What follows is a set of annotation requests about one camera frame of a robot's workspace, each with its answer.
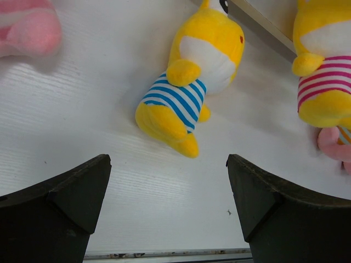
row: yellow stuffed animal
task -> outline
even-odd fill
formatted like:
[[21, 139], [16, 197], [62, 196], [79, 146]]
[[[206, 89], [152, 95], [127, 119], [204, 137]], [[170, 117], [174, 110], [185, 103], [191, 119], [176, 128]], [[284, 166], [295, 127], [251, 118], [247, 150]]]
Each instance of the yellow stuffed animal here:
[[351, 129], [350, 0], [298, 0], [293, 41], [300, 118]]
[[139, 128], [179, 153], [195, 158], [193, 131], [211, 112], [205, 95], [219, 93], [234, 79], [244, 51], [244, 33], [228, 18], [227, 0], [204, 0], [178, 30], [168, 69], [139, 104]]

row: stuffed animal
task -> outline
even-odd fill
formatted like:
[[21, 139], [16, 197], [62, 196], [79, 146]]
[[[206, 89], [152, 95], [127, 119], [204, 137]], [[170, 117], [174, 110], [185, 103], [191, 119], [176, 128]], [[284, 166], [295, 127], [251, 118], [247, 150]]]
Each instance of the stuffed animal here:
[[299, 0], [293, 41], [300, 76], [298, 114], [323, 128], [322, 152], [351, 174], [351, 2]]
[[244, 45], [241, 27], [228, 18], [228, 2], [204, 0], [178, 30], [168, 68], [139, 104], [139, 128], [184, 156], [197, 157], [195, 124], [211, 115], [205, 96], [233, 81]]
[[55, 54], [62, 39], [50, 0], [0, 0], [0, 57]]

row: pink plush toy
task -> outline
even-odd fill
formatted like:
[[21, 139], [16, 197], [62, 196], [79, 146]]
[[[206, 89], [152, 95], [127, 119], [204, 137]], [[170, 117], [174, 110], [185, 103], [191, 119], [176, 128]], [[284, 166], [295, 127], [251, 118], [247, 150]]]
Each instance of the pink plush toy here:
[[318, 137], [318, 146], [330, 158], [342, 161], [351, 175], [351, 133], [342, 127], [324, 128]]
[[62, 30], [50, 0], [0, 0], [0, 57], [54, 55]]

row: blue and white striped shirt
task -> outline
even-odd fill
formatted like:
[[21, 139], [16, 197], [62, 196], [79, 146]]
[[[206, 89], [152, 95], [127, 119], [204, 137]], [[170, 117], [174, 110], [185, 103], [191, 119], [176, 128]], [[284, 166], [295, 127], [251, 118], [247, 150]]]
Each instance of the blue and white striped shirt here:
[[206, 86], [198, 79], [185, 87], [173, 86], [168, 82], [166, 73], [163, 73], [141, 102], [171, 108], [182, 120], [188, 133], [192, 133], [199, 120], [206, 91]]

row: plush toy's eye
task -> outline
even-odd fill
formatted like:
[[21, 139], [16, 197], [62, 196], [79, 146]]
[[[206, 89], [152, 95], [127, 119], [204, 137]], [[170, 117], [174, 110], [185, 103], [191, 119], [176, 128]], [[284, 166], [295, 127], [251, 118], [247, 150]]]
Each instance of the plush toy's eye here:
[[228, 13], [228, 0], [219, 0], [223, 10]]

